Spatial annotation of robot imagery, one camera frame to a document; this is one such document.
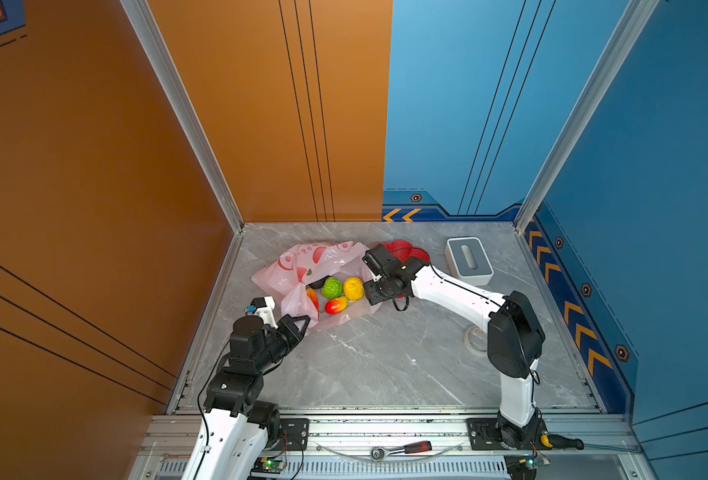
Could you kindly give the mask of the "pink plastic bag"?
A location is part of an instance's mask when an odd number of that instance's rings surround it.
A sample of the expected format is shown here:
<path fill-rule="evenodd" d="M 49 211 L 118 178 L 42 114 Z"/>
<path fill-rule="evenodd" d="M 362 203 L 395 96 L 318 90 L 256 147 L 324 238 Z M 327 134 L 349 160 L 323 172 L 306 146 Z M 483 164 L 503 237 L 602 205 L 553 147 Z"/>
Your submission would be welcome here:
<path fill-rule="evenodd" d="M 329 330 L 351 320 L 376 313 L 380 307 L 372 306 L 366 298 L 350 302 L 340 314 L 328 315 L 325 305 L 330 300 L 316 289 L 319 311 L 314 309 L 307 297 L 307 285 L 324 276 L 332 276 L 341 282 L 350 277 L 363 282 L 374 278 L 362 258 L 368 247 L 360 242 L 347 240 L 341 243 L 321 242 L 297 244 L 252 276 L 252 281 L 265 293 L 272 296 L 284 315 L 294 317 L 308 315 L 309 330 Z"/>

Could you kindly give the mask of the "red yellow mango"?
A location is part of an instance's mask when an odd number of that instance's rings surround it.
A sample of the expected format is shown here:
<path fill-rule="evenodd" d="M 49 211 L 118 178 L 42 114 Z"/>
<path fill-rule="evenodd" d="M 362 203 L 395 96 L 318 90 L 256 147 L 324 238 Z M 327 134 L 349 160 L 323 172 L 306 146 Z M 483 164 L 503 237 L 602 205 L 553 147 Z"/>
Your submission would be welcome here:
<path fill-rule="evenodd" d="M 325 312 L 328 315 L 337 315 L 345 311 L 349 306 L 349 299 L 346 296 L 340 296 L 329 300 L 325 305 Z"/>

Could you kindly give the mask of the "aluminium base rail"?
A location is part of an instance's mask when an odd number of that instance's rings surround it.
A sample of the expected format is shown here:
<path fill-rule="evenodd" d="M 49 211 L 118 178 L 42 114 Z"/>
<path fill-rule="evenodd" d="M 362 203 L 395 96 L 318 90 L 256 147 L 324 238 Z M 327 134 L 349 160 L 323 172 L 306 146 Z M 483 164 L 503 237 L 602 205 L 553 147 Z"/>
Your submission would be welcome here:
<path fill-rule="evenodd" d="M 510 449 L 495 431 L 489 409 L 287 409 L 280 438 L 259 457 L 284 456 L 277 477 L 246 479 L 511 479 L 505 456 L 547 457 L 536 479 L 651 479 L 654 471 L 625 419 L 587 410 L 547 409 L 544 434 L 584 442 L 583 450 L 551 450 L 539 440 Z M 185 479 L 183 473 L 201 426 L 195 415 L 152 421 L 130 475 L 134 479 Z M 430 452 L 374 462 L 378 446 L 430 441 Z"/>

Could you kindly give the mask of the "red flower-shaped bowl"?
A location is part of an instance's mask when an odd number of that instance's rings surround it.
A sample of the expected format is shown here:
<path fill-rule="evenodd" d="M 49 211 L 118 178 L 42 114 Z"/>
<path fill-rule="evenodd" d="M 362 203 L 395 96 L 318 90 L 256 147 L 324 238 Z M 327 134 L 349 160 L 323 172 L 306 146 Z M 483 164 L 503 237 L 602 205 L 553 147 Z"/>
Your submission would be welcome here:
<path fill-rule="evenodd" d="M 414 246 L 411 242 L 406 240 L 381 242 L 375 245 L 375 247 L 378 246 L 383 246 L 389 253 L 402 262 L 409 258 L 417 258 L 426 263 L 431 261 L 430 255 L 423 248 Z"/>

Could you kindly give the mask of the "white grey tissue box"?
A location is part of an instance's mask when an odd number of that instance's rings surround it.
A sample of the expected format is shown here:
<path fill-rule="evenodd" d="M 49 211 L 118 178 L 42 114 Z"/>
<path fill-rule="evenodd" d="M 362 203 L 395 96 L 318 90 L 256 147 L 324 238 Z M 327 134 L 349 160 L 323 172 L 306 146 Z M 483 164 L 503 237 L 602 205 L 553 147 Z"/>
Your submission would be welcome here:
<path fill-rule="evenodd" d="M 467 284 L 484 287 L 494 270 L 478 237 L 455 237 L 446 241 L 445 257 L 450 274 Z"/>

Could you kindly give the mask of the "yellow black screwdriver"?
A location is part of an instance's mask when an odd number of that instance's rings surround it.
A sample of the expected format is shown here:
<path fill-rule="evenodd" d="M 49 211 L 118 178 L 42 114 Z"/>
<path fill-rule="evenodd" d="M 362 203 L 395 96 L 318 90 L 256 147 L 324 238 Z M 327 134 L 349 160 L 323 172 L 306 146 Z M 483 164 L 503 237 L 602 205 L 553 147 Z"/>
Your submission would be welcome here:
<path fill-rule="evenodd" d="M 551 450 L 583 450 L 585 448 L 582 440 L 571 439 L 558 434 L 544 434 L 540 437 L 540 443 L 544 448 Z"/>

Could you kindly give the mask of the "yellow lemon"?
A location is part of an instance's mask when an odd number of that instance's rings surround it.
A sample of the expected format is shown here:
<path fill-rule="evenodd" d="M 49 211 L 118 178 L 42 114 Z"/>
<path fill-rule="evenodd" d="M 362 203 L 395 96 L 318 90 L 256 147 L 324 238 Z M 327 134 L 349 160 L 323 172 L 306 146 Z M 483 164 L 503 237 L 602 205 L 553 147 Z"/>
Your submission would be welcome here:
<path fill-rule="evenodd" d="M 350 302 L 361 300 L 365 296 L 364 284 L 360 278 L 350 277 L 343 283 L 344 296 Z"/>

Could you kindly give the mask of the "white tape roll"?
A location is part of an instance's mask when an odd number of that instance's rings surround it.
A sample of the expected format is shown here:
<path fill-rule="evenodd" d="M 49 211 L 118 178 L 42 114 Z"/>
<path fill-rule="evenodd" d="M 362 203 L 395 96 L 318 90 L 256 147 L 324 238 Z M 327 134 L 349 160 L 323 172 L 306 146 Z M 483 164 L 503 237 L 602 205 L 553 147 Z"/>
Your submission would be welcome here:
<path fill-rule="evenodd" d="M 487 334 L 479 327 L 472 326 L 465 332 L 463 344 L 472 355 L 481 358 L 487 357 Z"/>

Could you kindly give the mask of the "aluminium corner post right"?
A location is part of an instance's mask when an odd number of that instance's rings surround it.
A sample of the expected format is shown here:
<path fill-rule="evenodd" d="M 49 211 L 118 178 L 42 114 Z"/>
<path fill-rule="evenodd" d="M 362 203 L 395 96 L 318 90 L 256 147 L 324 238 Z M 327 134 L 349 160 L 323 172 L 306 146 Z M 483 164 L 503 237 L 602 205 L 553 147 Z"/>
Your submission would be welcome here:
<path fill-rule="evenodd" d="M 628 2 L 525 197 L 513 222 L 517 233 L 522 234 L 534 218 L 658 4 L 658 0 Z"/>

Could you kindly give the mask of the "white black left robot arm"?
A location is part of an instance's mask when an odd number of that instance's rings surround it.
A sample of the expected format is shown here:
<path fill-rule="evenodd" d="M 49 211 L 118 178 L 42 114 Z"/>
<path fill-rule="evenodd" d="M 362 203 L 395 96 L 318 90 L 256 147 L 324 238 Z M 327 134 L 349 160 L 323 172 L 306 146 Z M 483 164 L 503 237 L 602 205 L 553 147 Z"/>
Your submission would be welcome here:
<path fill-rule="evenodd" d="M 304 339 L 311 319 L 285 315 L 271 326 L 257 315 L 235 321 L 229 351 L 197 402 L 201 426 L 183 477 L 246 479 L 280 438 L 278 406 L 261 401 L 264 376 Z"/>

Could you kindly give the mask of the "green bumpy fruit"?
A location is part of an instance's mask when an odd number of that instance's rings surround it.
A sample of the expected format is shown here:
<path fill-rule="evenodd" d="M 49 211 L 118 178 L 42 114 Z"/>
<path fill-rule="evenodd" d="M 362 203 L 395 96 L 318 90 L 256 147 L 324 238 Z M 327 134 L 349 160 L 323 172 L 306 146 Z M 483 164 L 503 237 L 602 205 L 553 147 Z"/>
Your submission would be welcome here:
<path fill-rule="evenodd" d="M 321 294 L 330 300 L 337 299 L 344 295 L 343 283 L 337 278 L 329 276 L 325 279 L 321 288 Z"/>

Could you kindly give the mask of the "aluminium corner post left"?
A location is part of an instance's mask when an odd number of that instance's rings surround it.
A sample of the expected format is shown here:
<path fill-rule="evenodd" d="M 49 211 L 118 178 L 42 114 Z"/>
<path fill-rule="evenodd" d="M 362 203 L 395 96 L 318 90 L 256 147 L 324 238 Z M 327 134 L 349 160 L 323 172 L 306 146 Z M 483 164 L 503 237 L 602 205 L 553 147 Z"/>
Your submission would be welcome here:
<path fill-rule="evenodd" d="M 235 233 L 241 234 L 244 220 L 149 3 L 121 0 L 120 4 L 226 220 Z"/>

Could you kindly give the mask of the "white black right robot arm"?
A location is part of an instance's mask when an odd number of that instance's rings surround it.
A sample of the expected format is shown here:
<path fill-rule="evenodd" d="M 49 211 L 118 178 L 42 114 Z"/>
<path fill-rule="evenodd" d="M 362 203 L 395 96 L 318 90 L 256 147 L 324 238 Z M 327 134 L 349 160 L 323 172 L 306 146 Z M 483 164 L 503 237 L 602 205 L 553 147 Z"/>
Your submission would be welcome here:
<path fill-rule="evenodd" d="M 420 258 L 401 261 L 383 246 L 367 251 L 363 261 L 374 275 L 364 283 L 370 304 L 417 298 L 481 329 L 487 337 L 487 358 L 500 374 L 496 430 L 510 449 L 533 446 L 543 431 L 534 392 L 540 383 L 537 369 L 545 332 L 528 297 L 519 291 L 502 295 L 465 284 Z"/>

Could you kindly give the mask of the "dark avocado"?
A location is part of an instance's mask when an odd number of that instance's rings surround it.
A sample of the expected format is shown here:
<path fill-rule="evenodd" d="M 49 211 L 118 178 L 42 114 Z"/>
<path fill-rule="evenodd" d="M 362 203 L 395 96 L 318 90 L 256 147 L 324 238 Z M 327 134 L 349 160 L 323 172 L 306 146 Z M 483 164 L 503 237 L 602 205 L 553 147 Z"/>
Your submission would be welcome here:
<path fill-rule="evenodd" d="M 324 276 L 317 281 L 311 282 L 307 285 L 311 289 L 322 289 L 328 279 L 328 276 Z"/>

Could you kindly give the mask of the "green circuit board left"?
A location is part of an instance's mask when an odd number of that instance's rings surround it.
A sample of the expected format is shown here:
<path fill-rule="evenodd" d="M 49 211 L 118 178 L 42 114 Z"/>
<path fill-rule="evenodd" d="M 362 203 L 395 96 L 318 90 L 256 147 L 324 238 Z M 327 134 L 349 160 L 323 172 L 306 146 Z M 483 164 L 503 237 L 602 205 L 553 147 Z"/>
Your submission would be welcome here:
<path fill-rule="evenodd" d="M 259 457 L 251 468 L 250 475 L 253 477 L 277 477 L 283 473 L 286 468 L 287 462 L 284 456 Z"/>

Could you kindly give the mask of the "aluminium corner post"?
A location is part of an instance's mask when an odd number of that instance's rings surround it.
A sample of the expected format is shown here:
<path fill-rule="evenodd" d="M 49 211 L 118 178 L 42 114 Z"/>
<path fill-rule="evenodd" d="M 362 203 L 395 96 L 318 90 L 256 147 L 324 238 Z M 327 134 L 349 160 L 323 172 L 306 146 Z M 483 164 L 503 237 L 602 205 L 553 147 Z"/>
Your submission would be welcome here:
<path fill-rule="evenodd" d="M 522 234 L 534 218 L 658 4 L 658 0 L 628 2 L 525 197 L 513 222 L 517 233 Z"/>
<path fill-rule="evenodd" d="M 241 234 L 244 220 L 149 3 L 121 0 L 120 4 L 226 220 L 235 233 Z"/>

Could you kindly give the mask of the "red handled ratchet wrench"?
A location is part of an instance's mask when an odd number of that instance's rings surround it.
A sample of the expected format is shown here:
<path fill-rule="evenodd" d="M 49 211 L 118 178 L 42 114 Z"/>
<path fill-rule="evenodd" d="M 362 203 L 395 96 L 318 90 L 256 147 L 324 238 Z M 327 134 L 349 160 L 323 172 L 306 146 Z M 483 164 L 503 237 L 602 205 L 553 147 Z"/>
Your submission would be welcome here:
<path fill-rule="evenodd" d="M 378 446 L 370 451 L 370 459 L 374 462 L 385 461 L 394 455 L 413 455 L 430 452 L 433 449 L 430 441 L 419 441 L 401 446 Z"/>

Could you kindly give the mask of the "circuit board right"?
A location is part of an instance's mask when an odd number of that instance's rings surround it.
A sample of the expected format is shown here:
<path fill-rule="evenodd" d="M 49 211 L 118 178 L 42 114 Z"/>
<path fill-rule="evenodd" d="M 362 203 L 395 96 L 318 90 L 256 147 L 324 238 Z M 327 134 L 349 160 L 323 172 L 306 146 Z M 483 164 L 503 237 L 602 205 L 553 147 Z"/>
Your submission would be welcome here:
<path fill-rule="evenodd" d="M 505 456 L 504 460 L 512 480 L 535 480 L 540 467 L 551 465 L 551 461 L 543 456 Z"/>

